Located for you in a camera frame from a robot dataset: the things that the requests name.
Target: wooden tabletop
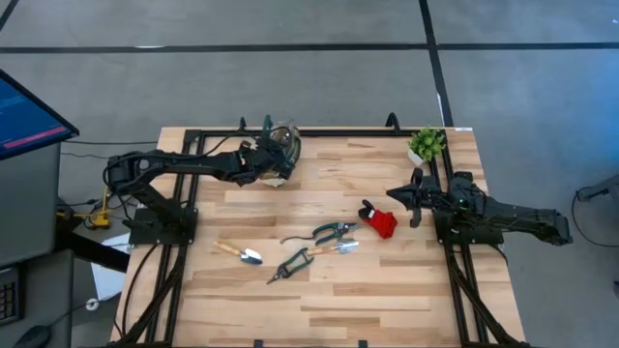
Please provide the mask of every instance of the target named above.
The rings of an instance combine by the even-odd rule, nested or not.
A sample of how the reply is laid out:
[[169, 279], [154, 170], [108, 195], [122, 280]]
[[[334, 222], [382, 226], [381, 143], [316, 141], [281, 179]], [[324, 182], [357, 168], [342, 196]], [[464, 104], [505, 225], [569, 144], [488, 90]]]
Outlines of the wooden tabletop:
[[[159, 148], [180, 152], [184, 132], [162, 129]], [[447, 134], [454, 170], [473, 172], [475, 183], [486, 189], [473, 132], [447, 129]], [[206, 149], [220, 140], [208, 139]], [[267, 347], [356, 346], [365, 339], [370, 346], [458, 346], [444, 251], [436, 242], [431, 214], [424, 211], [422, 225], [411, 229], [410, 212], [385, 195], [385, 190], [410, 180], [413, 165], [406, 156], [406, 140], [303, 138], [298, 166], [279, 188], [259, 182], [239, 188], [201, 177], [199, 224], [189, 248], [174, 345], [252, 346], [255, 339], [263, 339]], [[221, 151], [235, 150], [239, 142], [230, 138]], [[445, 188], [441, 160], [439, 172]], [[171, 196], [174, 181], [174, 175], [164, 175], [153, 186]], [[359, 220], [364, 198], [395, 214], [398, 227], [392, 239], [381, 240]], [[349, 234], [360, 242], [356, 251], [318, 255], [292, 278], [266, 284], [278, 264], [299, 248], [312, 246], [300, 240], [281, 245], [281, 238], [308, 235], [335, 221], [360, 223], [361, 228]], [[258, 251], [264, 264], [241, 263], [213, 246], [216, 239]], [[471, 248], [483, 300], [509, 334], [524, 339], [505, 261], [489, 246]], [[148, 249], [133, 250], [118, 322], [130, 279]], [[160, 252], [159, 246], [136, 282], [129, 326], [152, 299]], [[476, 339], [467, 300], [465, 306], [471, 339]], [[158, 339], [167, 308], [166, 300]]]

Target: yellow device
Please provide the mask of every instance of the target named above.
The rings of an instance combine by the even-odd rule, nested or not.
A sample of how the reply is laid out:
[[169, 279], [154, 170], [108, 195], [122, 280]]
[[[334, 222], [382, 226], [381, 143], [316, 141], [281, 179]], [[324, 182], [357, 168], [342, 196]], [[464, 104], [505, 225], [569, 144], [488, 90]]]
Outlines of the yellow device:
[[[98, 228], [102, 228], [102, 229], [108, 229], [111, 226], [111, 221], [109, 220], [109, 217], [107, 216], [107, 213], [109, 212], [109, 210], [107, 209], [107, 187], [105, 187], [103, 189], [103, 205], [101, 207], [101, 211], [100, 212], [96, 212], [96, 213], [92, 213], [92, 214], [73, 214], [73, 217], [76, 218], [91, 218], [90, 219], [90, 223], [91, 225], [88, 226], [90, 229], [98, 229]], [[56, 212], [56, 216], [58, 217], [64, 217], [66, 214], [62, 213], [62, 212]]]

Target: monitor screen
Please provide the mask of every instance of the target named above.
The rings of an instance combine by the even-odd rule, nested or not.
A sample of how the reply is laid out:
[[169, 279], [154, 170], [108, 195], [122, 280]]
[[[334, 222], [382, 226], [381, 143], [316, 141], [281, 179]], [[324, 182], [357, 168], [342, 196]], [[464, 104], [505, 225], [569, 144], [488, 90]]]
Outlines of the monitor screen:
[[0, 160], [78, 134], [58, 113], [0, 71]]

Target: red gardening glove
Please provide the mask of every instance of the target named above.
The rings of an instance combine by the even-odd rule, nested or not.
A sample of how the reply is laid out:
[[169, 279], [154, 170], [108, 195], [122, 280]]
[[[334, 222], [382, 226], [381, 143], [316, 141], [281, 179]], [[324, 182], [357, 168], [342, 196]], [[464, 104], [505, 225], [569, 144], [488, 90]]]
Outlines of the red gardening glove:
[[394, 217], [394, 214], [391, 212], [383, 213], [374, 209], [374, 206], [365, 199], [362, 203], [366, 207], [359, 210], [359, 218], [372, 226], [382, 239], [391, 238], [398, 225], [398, 221]]

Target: wooden handle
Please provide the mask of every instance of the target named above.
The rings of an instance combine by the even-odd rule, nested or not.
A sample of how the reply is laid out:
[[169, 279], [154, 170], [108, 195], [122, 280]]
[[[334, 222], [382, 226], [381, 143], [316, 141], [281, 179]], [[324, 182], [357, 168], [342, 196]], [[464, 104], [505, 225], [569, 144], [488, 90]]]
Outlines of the wooden handle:
[[312, 256], [312, 255], [318, 255], [321, 253], [327, 253], [327, 252], [332, 252], [332, 251], [336, 251], [338, 248], [336, 246], [323, 246], [323, 247], [315, 247], [315, 248], [311, 248], [310, 250], [308, 250], [308, 255]]
[[214, 241], [214, 242], [213, 242], [213, 245], [214, 245], [215, 247], [218, 247], [218, 248], [220, 248], [221, 250], [223, 250], [223, 251], [227, 251], [227, 252], [229, 252], [229, 253], [231, 253], [231, 254], [241, 255], [241, 254], [243, 253], [243, 252], [241, 252], [241, 250], [238, 250], [238, 249], [236, 249], [236, 248], [234, 248], [234, 247], [232, 247], [232, 246], [229, 246], [229, 245], [227, 245], [227, 244], [224, 244], [224, 243], [223, 243], [223, 242], [221, 242], [221, 241]]

